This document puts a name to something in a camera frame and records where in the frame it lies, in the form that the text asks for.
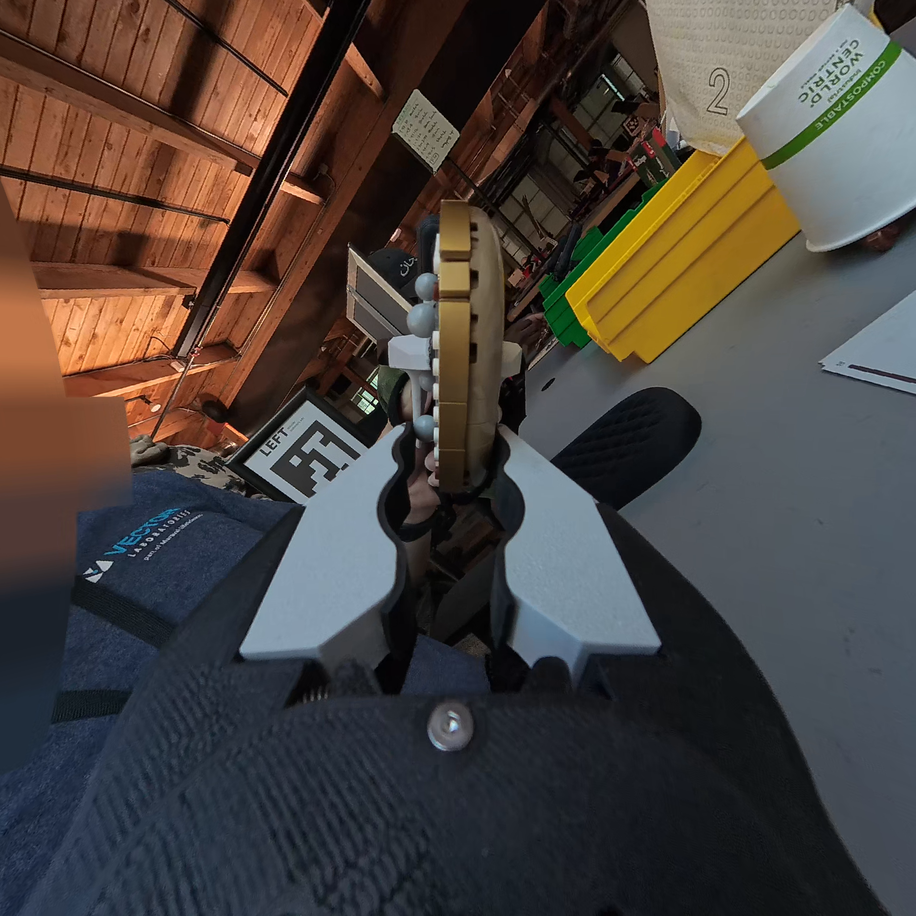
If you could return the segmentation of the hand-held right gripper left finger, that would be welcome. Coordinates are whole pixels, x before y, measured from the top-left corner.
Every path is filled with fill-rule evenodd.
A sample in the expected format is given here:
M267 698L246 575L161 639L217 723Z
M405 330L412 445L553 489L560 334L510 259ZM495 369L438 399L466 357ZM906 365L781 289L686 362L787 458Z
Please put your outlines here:
M313 498L239 647L243 658L312 659L331 673L345 661L376 668L409 657L417 613L400 530L415 456L403 423Z

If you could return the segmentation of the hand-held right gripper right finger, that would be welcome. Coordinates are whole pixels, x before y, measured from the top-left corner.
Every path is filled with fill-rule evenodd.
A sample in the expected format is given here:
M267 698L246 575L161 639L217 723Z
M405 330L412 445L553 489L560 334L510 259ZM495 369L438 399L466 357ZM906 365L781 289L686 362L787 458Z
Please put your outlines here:
M505 426L492 459L504 531L490 593L494 649L530 667L556 657L570 673L595 655L654 655L660 637L596 501Z

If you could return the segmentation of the round gold lego base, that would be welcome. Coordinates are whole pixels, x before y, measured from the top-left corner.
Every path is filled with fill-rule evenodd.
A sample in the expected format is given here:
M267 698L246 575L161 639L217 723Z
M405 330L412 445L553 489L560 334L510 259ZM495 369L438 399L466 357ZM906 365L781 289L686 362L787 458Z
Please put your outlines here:
M432 332L436 477L442 494L482 485L500 409L505 274L500 240L486 212L441 203L438 314Z

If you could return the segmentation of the lego instruction booklet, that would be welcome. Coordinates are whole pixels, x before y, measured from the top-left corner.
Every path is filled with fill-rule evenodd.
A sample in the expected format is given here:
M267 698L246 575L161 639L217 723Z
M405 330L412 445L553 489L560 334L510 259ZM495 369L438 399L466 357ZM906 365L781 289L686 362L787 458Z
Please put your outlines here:
M820 361L823 370L915 394L915 292Z

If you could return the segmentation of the person's left hand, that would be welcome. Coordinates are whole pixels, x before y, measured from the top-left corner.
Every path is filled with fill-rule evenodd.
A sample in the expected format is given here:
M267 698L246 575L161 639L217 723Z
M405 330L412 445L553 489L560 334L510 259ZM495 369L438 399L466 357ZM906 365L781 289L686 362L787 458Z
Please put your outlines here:
M406 376L403 391L397 400L398 415L401 422L411 422L413 417L413 393L411 381ZM408 497L410 510L407 523L425 522L439 505L438 490L430 484L432 470L427 465L427 458L432 451L432 442L418 441L415 444L414 471L408 480Z

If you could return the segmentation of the green plastic bin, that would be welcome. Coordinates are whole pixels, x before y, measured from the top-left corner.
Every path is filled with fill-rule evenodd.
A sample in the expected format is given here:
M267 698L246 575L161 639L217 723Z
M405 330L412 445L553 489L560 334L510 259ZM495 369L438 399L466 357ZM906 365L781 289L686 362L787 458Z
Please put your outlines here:
M601 230L598 224L589 229L576 243L569 268L562 281L555 280L553 276L544 277L539 288L543 296L544 316L550 329L560 344L565 346L575 344L578 348L583 348L591 339L569 304L567 291L666 183L667 181L663 180L660 184L647 189L638 206L625 211L606 232Z

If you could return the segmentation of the white framed board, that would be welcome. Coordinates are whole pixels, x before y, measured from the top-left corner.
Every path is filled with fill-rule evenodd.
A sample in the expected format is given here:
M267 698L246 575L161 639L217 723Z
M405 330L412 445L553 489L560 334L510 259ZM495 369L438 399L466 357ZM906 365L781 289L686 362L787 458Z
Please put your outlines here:
M412 307L352 244L347 249L347 318L373 342L406 336Z

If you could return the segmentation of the hanging white notice board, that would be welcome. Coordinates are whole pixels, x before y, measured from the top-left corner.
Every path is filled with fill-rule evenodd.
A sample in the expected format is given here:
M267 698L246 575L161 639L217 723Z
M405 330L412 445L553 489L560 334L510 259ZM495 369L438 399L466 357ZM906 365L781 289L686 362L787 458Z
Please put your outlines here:
M393 123L391 133L435 174L453 152L460 131L415 87Z

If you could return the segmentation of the black framed marker sign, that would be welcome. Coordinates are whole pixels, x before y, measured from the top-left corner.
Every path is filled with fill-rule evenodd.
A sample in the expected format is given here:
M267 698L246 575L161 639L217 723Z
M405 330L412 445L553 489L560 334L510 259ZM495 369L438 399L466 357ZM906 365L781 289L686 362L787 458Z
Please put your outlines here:
M229 471L275 500L306 506L374 440L304 387L233 452Z

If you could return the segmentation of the person's navy sweatshirt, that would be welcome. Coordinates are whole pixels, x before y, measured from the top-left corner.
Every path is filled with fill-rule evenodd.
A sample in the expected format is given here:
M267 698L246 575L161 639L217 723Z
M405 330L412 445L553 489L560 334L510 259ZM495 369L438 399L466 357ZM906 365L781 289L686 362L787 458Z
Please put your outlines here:
M143 670L291 503L169 472L133 475L129 506L82 512L48 735L1 779L1 914L17 914L61 844Z

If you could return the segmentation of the person's blue jeans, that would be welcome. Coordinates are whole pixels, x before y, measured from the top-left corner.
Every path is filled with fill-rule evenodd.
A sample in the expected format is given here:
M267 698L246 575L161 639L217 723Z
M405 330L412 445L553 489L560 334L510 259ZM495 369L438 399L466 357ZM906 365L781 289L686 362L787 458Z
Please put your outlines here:
M415 639L401 695L472 695L491 692L485 661L438 640L420 634Z

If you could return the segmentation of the camouflage cloth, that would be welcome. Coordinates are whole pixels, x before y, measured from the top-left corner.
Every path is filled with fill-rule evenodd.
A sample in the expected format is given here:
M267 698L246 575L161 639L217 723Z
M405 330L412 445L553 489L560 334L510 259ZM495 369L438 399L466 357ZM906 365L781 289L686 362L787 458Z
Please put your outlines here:
M238 496L271 499L232 472L219 454L198 446L168 445L142 434L130 440L130 454L134 473L176 473Z

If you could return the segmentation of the yellow plastic bin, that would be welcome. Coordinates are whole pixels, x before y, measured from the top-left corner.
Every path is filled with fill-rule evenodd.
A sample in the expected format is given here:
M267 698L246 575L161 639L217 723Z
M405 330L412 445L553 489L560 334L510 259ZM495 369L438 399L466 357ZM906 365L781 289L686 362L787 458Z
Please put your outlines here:
M592 341L651 363L799 232L746 138L686 162L572 282Z

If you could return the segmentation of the white paper bag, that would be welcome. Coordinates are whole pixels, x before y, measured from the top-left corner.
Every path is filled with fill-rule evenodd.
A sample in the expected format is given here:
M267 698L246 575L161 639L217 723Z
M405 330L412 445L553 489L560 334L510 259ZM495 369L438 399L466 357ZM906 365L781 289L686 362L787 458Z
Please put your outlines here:
M737 114L845 1L647 1L666 131L725 156Z

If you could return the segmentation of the white paper cup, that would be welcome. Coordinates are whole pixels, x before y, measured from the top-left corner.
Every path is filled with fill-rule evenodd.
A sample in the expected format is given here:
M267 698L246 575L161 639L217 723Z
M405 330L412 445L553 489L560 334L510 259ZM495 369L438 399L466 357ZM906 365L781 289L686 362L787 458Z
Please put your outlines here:
M843 5L737 114L809 251L853 244L915 206L915 60Z

